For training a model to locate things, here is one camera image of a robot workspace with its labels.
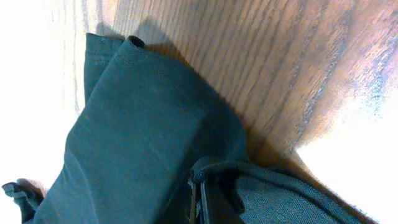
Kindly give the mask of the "black t-shirt with white logo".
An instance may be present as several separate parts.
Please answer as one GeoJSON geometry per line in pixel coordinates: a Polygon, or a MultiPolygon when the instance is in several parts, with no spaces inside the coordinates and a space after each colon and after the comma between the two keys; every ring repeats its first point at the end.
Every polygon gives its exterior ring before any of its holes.
{"type": "Polygon", "coordinates": [[[289,171],[250,162],[241,121],[192,68],[141,39],[86,36],[85,109],[46,195],[10,182],[23,223],[189,223],[197,185],[214,179],[236,223],[357,223],[289,171]]]}

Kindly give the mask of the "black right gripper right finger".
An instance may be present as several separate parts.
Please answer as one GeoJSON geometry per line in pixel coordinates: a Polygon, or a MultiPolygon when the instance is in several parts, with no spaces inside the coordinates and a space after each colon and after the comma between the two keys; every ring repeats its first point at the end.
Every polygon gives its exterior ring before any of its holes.
{"type": "Polygon", "coordinates": [[[233,224],[236,214],[216,180],[201,183],[201,216],[204,224],[233,224]]]}

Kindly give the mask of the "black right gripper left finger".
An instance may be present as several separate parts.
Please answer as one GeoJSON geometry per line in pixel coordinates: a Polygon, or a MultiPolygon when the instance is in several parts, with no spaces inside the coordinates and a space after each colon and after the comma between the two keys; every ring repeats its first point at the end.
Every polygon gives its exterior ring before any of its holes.
{"type": "Polygon", "coordinates": [[[188,181],[191,190],[191,201],[190,201],[190,216],[189,216],[189,224],[197,223],[197,185],[193,182],[192,179],[188,181]]]}

